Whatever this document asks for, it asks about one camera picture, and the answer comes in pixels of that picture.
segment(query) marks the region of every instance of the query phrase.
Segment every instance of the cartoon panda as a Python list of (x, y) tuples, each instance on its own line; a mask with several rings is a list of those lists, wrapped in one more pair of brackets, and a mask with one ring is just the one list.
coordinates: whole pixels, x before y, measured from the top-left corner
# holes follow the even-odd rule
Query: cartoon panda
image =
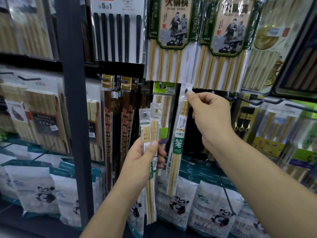
[(256, 228), (259, 232), (263, 233), (263, 234), (267, 234), (265, 228), (263, 227), (263, 225), (258, 221), (256, 220), (254, 223), (253, 223), (253, 226), (254, 228)]
[(219, 224), (220, 227), (224, 227), (226, 226), (227, 224), (229, 224), (229, 218), (231, 216), (231, 212), (229, 211), (226, 211), (225, 209), (220, 209), (219, 210), (219, 214), (216, 215), (215, 217), (212, 217), (211, 218), (211, 221), (216, 223), (216, 224)]
[(131, 5), (131, 4), (132, 4), (132, 0), (123, 0), (123, 2), (124, 2), (126, 5)]
[(38, 194), (36, 194), (36, 199), (38, 201), (45, 200), (48, 204), (52, 203), (56, 199), (55, 196), (51, 193), (54, 189), (54, 187), (43, 188), (42, 186), (38, 186)]
[(75, 208), (73, 209), (73, 212), (74, 212), (75, 214), (77, 214), (77, 215), (80, 214), (79, 201), (78, 201), (78, 200), (76, 201), (76, 206), (75, 206)]
[(138, 201), (135, 201), (135, 204), (133, 204), (133, 206), (131, 207), (131, 209), (133, 210), (133, 215), (134, 217), (140, 217), (140, 213), (138, 212), (138, 207), (141, 207), (142, 205), (140, 203), (138, 203)]
[(185, 204), (188, 204), (189, 201), (181, 200), (178, 196), (175, 196), (175, 201), (170, 204), (170, 208), (173, 209), (175, 206), (175, 209), (177, 210), (177, 214), (181, 215), (186, 212)]

